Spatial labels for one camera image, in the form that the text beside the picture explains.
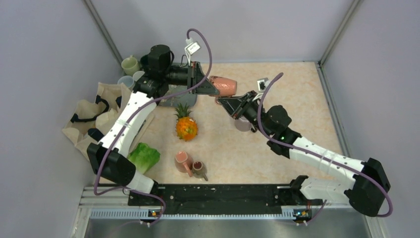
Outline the salmon pink mug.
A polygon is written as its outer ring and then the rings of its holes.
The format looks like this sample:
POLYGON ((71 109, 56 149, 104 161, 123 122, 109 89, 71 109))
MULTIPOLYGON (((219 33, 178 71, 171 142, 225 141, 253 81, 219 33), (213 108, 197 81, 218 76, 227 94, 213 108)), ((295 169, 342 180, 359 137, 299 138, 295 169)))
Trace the salmon pink mug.
POLYGON ((237 81, 220 76, 211 76, 210 83, 219 91, 214 97, 231 97, 237 93, 237 81))

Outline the light green mug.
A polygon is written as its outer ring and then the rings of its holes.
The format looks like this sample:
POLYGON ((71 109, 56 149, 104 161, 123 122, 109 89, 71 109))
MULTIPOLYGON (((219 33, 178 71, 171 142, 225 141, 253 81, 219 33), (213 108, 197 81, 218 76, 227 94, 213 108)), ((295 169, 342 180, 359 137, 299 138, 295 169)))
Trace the light green mug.
POLYGON ((140 65, 138 60, 130 55, 121 62, 121 67, 126 75, 133 76, 134 73, 140 71, 140 65))

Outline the clear light blue cup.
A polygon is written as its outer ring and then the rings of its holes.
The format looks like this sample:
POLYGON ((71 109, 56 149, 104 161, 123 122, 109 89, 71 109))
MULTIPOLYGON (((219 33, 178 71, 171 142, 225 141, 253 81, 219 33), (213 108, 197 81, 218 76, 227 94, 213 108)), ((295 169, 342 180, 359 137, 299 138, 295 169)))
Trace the clear light blue cup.
POLYGON ((133 91, 137 81, 145 74, 144 71, 137 71, 133 74, 133 76, 123 76, 121 77, 117 84, 125 85, 130 91, 133 91))

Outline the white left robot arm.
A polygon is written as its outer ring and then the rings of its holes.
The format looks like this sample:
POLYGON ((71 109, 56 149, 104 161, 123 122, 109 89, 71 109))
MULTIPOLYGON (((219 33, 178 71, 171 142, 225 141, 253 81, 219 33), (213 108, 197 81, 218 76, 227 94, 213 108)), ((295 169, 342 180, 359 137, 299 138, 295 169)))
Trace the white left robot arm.
POLYGON ((147 205, 158 201, 156 182, 139 172, 128 160, 132 142, 149 114, 162 101, 170 85, 183 85, 187 92, 201 95, 219 95, 219 90, 203 73, 198 61, 191 56, 200 49, 198 42, 185 47, 187 64, 173 64, 173 53, 166 45, 156 45, 141 58, 143 75, 135 81, 129 101, 109 132, 98 142, 88 146, 87 154, 92 169, 98 177, 104 177, 127 189, 140 191, 140 199, 147 205))

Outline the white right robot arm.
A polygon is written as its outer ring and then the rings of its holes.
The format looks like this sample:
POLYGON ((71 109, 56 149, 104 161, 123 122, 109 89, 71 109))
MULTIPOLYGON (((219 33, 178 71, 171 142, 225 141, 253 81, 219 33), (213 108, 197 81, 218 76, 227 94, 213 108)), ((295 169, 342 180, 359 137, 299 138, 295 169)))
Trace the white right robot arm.
POLYGON ((349 203, 356 211, 369 217, 389 217, 393 204, 388 195, 391 188, 382 163, 337 154, 303 137, 289 128, 291 118, 282 105, 263 108, 264 96, 250 91, 243 96, 218 97, 220 104, 233 119, 245 118, 267 139, 277 155, 300 161, 336 178, 336 181, 300 176, 293 182, 290 197, 296 204, 322 199, 349 203))

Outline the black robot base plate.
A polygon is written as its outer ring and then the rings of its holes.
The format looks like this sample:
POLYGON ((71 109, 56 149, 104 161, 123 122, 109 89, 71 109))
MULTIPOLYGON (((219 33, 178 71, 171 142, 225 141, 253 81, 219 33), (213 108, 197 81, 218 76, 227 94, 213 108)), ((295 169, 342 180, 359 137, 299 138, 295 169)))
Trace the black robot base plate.
POLYGON ((160 184, 153 192, 166 203, 166 215, 281 214, 283 206, 315 206, 286 184, 160 184))

